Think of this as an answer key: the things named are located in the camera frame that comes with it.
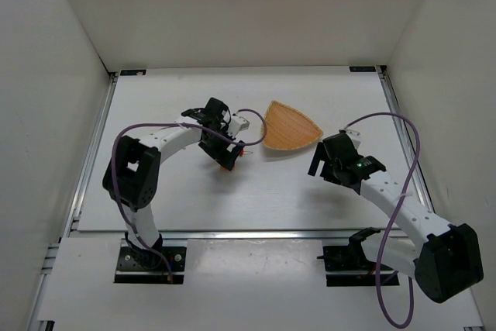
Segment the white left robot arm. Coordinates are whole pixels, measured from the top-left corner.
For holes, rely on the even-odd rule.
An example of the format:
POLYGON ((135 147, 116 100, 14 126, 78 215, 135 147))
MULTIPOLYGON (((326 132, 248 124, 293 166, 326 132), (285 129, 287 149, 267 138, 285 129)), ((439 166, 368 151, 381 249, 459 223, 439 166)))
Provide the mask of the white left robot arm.
POLYGON ((196 144, 231 171, 245 147, 237 136, 249 126, 246 119, 230 112, 224 102, 210 98, 205 107, 187 109, 176 121, 148 135, 118 135, 102 186, 119 208, 127 228, 126 242, 140 266, 151 271, 172 270, 151 209, 161 165, 180 150, 196 144))

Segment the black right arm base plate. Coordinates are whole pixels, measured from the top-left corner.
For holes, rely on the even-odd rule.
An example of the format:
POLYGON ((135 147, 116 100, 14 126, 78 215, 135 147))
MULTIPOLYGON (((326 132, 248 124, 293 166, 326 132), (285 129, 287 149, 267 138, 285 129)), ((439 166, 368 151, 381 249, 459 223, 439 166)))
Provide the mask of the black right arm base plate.
POLYGON ((348 246, 324 246, 317 259, 324 262, 328 288, 375 286, 376 263, 358 257, 348 246))

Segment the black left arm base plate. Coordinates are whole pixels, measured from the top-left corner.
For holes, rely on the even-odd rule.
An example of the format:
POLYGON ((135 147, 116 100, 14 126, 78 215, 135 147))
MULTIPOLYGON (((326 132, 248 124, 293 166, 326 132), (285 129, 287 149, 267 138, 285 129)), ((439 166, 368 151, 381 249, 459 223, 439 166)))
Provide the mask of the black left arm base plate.
POLYGON ((162 246, 161 252, 167 259, 171 271, 155 253, 146 250, 136 251, 127 243, 121 243, 115 265, 114 282, 116 284, 183 284, 187 247, 175 243, 173 246, 162 246))

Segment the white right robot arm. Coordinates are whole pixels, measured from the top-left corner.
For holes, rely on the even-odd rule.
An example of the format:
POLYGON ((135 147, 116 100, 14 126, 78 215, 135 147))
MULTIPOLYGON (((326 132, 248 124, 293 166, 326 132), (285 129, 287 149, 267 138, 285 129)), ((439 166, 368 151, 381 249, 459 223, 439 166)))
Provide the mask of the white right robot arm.
POLYGON ((318 142, 309 175, 350 188, 377 206, 408 237, 387 240, 381 263, 414 279, 432 301, 443 303, 484 278, 475 230, 455 226, 401 190, 387 168, 362 156, 360 141, 347 131, 318 142))

